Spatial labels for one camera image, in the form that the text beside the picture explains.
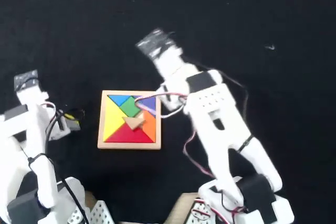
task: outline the yellow triangle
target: yellow triangle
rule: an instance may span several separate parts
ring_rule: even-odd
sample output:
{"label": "yellow triangle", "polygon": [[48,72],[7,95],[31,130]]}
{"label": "yellow triangle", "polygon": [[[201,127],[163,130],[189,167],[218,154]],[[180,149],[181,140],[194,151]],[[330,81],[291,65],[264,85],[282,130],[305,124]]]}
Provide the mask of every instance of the yellow triangle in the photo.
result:
{"label": "yellow triangle", "polygon": [[125,123],[131,128],[131,130],[139,127],[145,120],[143,118],[129,118],[123,117]]}
{"label": "yellow triangle", "polygon": [[124,124],[124,120],[122,118],[125,116],[124,112],[122,112],[122,110],[111,99],[106,99],[104,141]]}

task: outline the wire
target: wire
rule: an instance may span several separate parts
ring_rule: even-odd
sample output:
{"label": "wire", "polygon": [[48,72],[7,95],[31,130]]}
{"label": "wire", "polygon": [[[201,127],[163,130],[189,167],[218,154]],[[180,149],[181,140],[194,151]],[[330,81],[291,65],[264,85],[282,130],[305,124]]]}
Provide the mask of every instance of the wire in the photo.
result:
{"label": "wire", "polygon": [[[198,212],[198,213],[201,214],[201,215],[205,215],[205,216],[207,216],[207,218],[206,218],[206,219],[201,219],[199,216],[195,215],[194,212]],[[191,210],[191,214],[192,214],[196,219],[201,220],[201,221],[208,220],[208,219],[211,217],[210,214],[208,214],[208,213],[206,213],[206,212],[203,212],[203,211],[200,211],[200,210],[198,210],[198,209],[192,209],[192,210]]]}
{"label": "wire", "polygon": [[43,106],[43,105],[49,105],[49,106],[52,106],[54,108],[54,115],[51,118],[51,119],[53,119],[56,116],[56,113],[57,113],[56,105],[54,103],[48,102],[48,101],[45,101],[45,102],[40,104],[40,106]]}
{"label": "wire", "polygon": [[244,210],[244,208],[245,207],[236,207],[235,209],[233,209],[233,210],[230,210],[230,209],[228,209],[227,207],[225,207],[224,206],[224,193],[221,193],[221,195],[222,195],[222,198],[221,198],[221,202],[222,202],[222,207],[226,210],[226,211],[228,211],[228,212],[231,212],[231,213],[238,213],[238,212],[241,212],[241,211],[243,211]]}
{"label": "wire", "polygon": [[20,85],[18,85],[18,86],[16,87],[16,89],[14,89],[14,91],[15,91],[15,92],[20,91],[20,90],[23,88],[23,86],[24,86],[28,81],[31,81],[31,80],[38,80],[38,78],[37,78],[37,77],[29,77],[29,78],[27,78],[24,82],[22,82]]}
{"label": "wire", "polygon": [[[176,93],[176,92],[163,92],[163,93],[155,93],[155,94],[152,94],[152,95],[146,95],[146,96],[143,96],[143,97],[138,97],[138,98],[135,99],[134,104],[139,109],[147,110],[148,112],[152,113],[153,115],[156,115],[156,111],[155,110],[152,110],[151,108],[148,108],[147,106],[145,106],[143,104],[139,104],[139,101],[145,100],[145,99],[148,99],[148,98],[152,98],[152,97],[157,97],[157,96],[160,96],[160,95],[178,95],[178,99],[180,99],[180,98],[187,98],[187,95],[185,95],[185,94]],[[185,106],[185,104],[182,104],[175,111],[171,112],[168,115],[162,115],[161,118],[162,119],[166,119],[166,118],[169,118],[169,117],[171,117],[171,116],[179,113],[181,110],[183,110],[184,106]]]}
{"label": "wire", "polygon": [[51,164],[53,165],[53,167],[54,167],[56,173],[58,174],[58,176],[59,176],[59,178],[61,179],[62,183],[64,184],[65,188],[68,190],[70,196],[72,197],[73,201],[75,202],[76,206],[78,207],[80,213],[82,214],[85,223],[90,223],[89,220],[88,220],[88,217],[86,216],[85,211],[84,211],[84,209],[82,208],[81,204],[79,203],[79,201],[78,201],[76,195],[75,195],[74,192],[71,190],[71,188],[70,188],[69,184],[67,183],[67,181],[65,180],[63,174],[60,172],[59,167],[58,167],[57,165],[55,165],[55,163],[53,162],[53,160],[52,160],[49,156],[47,156],[47,154],[45,154],[45,153],[40,153],[40,154],[38,154],[38,155],[37,155],[36,157],[34,157],[34,158],[32,158],[32,157],[28,157],[28,166],[29,166],[29,168],[31,169],[31,167],[30,167],[31,164],[32,164],[37,158],[39,158],[39,157],[41,157],[41,156],[46,156],[46,158],[51,162]]}
{"label": "wire", "polygon": [[71,110],[68,110],[68,111],[65,111],[65,112],[60,112],[55,118],[53,121],[51,121],[47,127],[47,130],[46,130],[46,143],[45,143],[45,153],[48,154],[48,144],[49,144],[49,140],[50,140],[50,136],[51,136],[51,132],[53,131],[53,128],[55,126],[55,124],[59,121],[59,119],[61,119],[62,116],[64,116],[65,114],[69,114],[71,113],[72,111],[80,111],[83,113],[83,117],[81,119],[76,119],[76,121],[80,121],[84,118],[85,116],[85,111],[82,110],[82,109],[71,109]]}
{"label": "wire", "polygon": [[[202,199],[195,199],[194,200],[197,203],[201,203],[201,204],[205,204],[205,201]],[[214,212],[216,214],[217,217],[219,217],[221,219],[222,222],[224,222],[225,224],[229,224],[229,222],[225,219],[225,217],[215,208],[209,206],[211,211]]]}
{"label": "wire", "polygon": [[183,55],[183,58],[189,62],[190,64],[194,64],[198,67],[204,68],[206,70],[217,70],[225,79],[229,80],[230,82],[232,82],[233,84],[239,86],[240,88],[242,88],[245,92],[245,97],[244,97],[244,101],[243,101],[243,111],[242,111],[242,118],[245,121],[245,123],[247,123],[247,102],[248,102],[248,98],[249,98],[249,92],[247,90],[247,88],[241,84],[239,81],[235,80],[234,78],[230,77],[229,75],[227,75],[225,72],[216,69],[216,68],[211,68],[207,65],[204,65],[202,63],[196,62],[195,60],[192,60],[191,58]]}
{"label": "wire", "polygon": [[196,136],[196,130],[193,131],[193,134],[191,135],[191,137],[189,137],[188,140],[185,142],[183,146],[183,154],[186,155],[187,158],[189,158],[189,160],[191,161],[191,163],[193,163],[202,173],[210,176],[211,178],[215,178],[215,176],[210,171],[208,171],[202,165],[200,165],[197,161],[195,161],[187,151],[187,144],[190,143],[195,138],[195,136]]}

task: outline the black cloth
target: black cloth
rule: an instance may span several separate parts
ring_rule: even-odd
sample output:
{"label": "black cloth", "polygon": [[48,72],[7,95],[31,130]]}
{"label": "black cloth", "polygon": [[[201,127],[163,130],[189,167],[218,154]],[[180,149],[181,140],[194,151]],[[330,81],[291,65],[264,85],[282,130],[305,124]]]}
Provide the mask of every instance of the black cloth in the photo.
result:
{"label": "black cloth", "polygon": [[[50,154],[105,200],[116,220],[163,222],[181,193],[209,181],[182,154],[191,134],[182,114],[163,120],[160,151],[97,149],[101,91],[155,90],[162,82],[134,46],[161,27],[175,32],[191,59],[248,87],[248,125],[282,176],[280,195],[296,223],[332,223],[334,0],[0,0],[0,6],[0,111],[18,105],[13,76],[32,69],[60,108],[84,108],[82,131],[51,142]],[[244,93],[229,87],[241,110]],[[190,153],[206,164],[198,141]],[[234,175],[252,172],[238,155],[230,157]]]}

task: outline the white cable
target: white cable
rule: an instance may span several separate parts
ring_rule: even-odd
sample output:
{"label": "white cable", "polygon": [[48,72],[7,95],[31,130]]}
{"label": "white cable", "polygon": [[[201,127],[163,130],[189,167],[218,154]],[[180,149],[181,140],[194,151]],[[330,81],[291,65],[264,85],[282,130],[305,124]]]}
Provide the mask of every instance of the white cable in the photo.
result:
{"label": "white cable", "polygon": [[51,117],[51,118],[54,118],[56,116],[56,112],[57,112],[56,105],[52,102],[47,102],[47,101],[44,101],[43,103],[40,104],[40,106],[43,106],[43,105],[50,105],[54,108],[54,114]]}

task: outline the black cable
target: black cable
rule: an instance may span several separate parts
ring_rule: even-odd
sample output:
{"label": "black cable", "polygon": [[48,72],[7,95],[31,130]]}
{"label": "black cable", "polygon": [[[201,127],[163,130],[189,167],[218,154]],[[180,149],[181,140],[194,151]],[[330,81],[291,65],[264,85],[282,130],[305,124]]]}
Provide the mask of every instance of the black cable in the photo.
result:
{"label": "black cable", "polygon": [[75,119],[69,119],[68,117],[66,117],[66,119],[74,120],[74,121],[80,121],[80,120],[82,120],[84,118],[84,116],[85,116],[85,111],[82,110],[82,109],[71,109],[71,110],[67,110],[67,111],[64,111],[64,112],[57,111],[59,114],[54,119],[52,119],[52,121],[49,123],[49,125],[47,127],[46,143],[45,143],[45,153],[46,154],[48,154],[48,144],[49,144],[49,140],[50,140],[50,135],[51,135],[51,132],[53,131],[53,128],[55,127],[55,124],[65,114],[71,114],[71,112],[76,112],[76,111],[80,111],[83,114],[82,118],[80,118],[80,119],[77,119],[77,118],[75,118]]}
{"label": "black cable", "polygon": [[28,81],[31,81],[31,80],[38,80],[38,78],[37,78],[37,77],[29,77],[29,78],[27,78],[24,82],[22,82],[20,85],[18,85],[18,86],[14,89],[14,91],[15,91],[15,92],[20,91],[20,90],[22,89],[23,85],[26,84]]}
{"label": "black cable", "polygon": [[185,61],[187,61],[190,64],[196,65],[198,67],[204,68],[205,70],[217,70],[226,80],[229,80],[230,82],[234,83],[235,85],[239,86],[240,88],[242,88],[245,92],[245,97],[244,97],[244,101],[243,101],[243,111],[242,111],[242,117],[243,120],[245,121],[245,123],[247,123],[247,102],[248,102],[248,98],[249,98],[249,93],[247,88],[240,84],[238,81],[236,81],[235,79],[231,78],[230,76],[228,76],[226,73],[224,73],[223,71],[216,69],[216,68],[210,68],[202,63],[199,63],[195,60],[190,59],[189,57],[183,55],[182,58],[184,58]]}
{"label": "black cable", "polygon": [[54,167],[54,169],[55,169],[55,171],[56,171],[55,173],[58,174],[58,176],[59,176],[59,178],[61,179],[62,183],[64,184],[65,188],[68,190],[70,196],[72,197],[72,199],[74,200],[74,202],[75,202],[76,206],[78,207],[80,213],[82,214],[84,221],[85,221],[87,224],[89,224],[90,222],[89,222],[89,220],[88,220],[88,217],[86,216],[85,211],[84,211],[84,209],[82,208],[82,206],[80,205],[80,203],[79,203],[79,201],[78,201],[76,195],[75,195],[74,192],[71,190],[71,188],[70,188],[69,184],[67,183],[67,181],[65,180],[63,174],[61,174],[59,167],[55,165],[55,163],[53,162],[53,160],[52,160],[50,157],[48,157],[47,154],[45,154],[45,153],[40,153],[40,154],[38,154],[36,157],[29,157],[29,158],[28,158],[28,166],[29,166],[29,168],[31,169],[31,167],[30,167],[31,164],[32,164],[36,159],[38,159],[38,158],[41,157],[41,156],[46,156],[46,158],[51,162],[51,164],[53,165],[53,167]]}

